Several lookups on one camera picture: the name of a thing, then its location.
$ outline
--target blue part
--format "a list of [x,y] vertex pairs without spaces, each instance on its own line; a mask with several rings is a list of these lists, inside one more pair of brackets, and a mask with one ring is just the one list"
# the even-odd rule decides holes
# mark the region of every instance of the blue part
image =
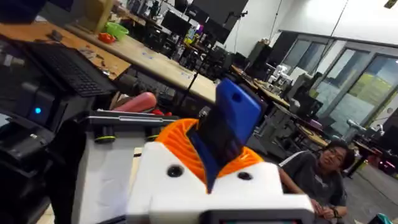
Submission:
[[207,192],[210,194],[211,190],[213,190],[218,173],[221,171],[222,167],[217,164],[210,150],[199,138],[199,135],[196,133],[194,128],[191,128],[188,131],[187,136],[189,137],[193,147],[195,147],[195,150],[198,153],[203,166],[205,167],[206,188]]
[[35,113],[36,114],[39,114],[39,113],[41,113],[42,112],[42,109],[40,109],[40,108],[35,108]]
[[245,145],[261,115],[260,105],[231,80],[224,79],[216,88],[216,106],[223,112],[229,128]]

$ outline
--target black hair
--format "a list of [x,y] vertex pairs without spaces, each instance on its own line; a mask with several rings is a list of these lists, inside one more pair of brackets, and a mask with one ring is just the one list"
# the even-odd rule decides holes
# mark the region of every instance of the black hair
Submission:
[[342,148],[346,151],[346,155],[344,157],[343,162],[340,165],[340,168],[342,170],[348,169],[349,167],[351,167],[351,165],[353,165],[354,161],[355,161],[355,152],[352,149],[348,148],[348,145],[345,141],[342,140],[333,140],[332,142],[329,143],[329,145],[327,145],[323,150],[328,150],[334,147],[339,147]]

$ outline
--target orange 3d-printed part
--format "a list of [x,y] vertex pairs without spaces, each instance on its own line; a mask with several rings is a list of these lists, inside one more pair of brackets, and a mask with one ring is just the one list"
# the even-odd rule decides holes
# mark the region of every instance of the orange 3d-printed part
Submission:
[[[206,184],[203,164],[186,135],[187,131],[193,125],[197,124],[197,122],[197,119],[180,119],[175,121],[165,127],[155,141],[163,143],[170,152],[178,157],[186,167]],[[243,147],[242,154],[224,166],[218,177],[228,175],[258,162],[263,162],[262,158],[248,147]]]

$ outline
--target glass wall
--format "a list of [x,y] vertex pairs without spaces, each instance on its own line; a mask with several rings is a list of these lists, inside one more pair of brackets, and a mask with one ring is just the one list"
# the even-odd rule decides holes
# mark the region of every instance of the glass wall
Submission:
[[362,123],[397,83],[398,58],[378,55],[330,113],[336,121],[331,127],[344,135],[349,129],[347,119]]
[[318,85],[317,100],[323,106],[317,113],[320,116],[330,106],[347,82],[361,68],[361,62],[369,52],[346,49],[335,65],[332,67],[326,78]]
[[308,73],[312,73],[328,41],[328,39],[321,37],[309,37],[307,35],[299,36],[286,55],[283,64],[289,67],[290,72],[293,71],[295,67],[299,67]]

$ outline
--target led light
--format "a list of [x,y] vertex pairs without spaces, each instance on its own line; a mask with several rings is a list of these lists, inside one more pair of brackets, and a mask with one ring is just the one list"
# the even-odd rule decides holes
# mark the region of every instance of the led light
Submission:
[[42,109],[40,109],[40,108],[35,108],[35,113],[36,114],[39,114],[39,113],[41,113],[42,112]]

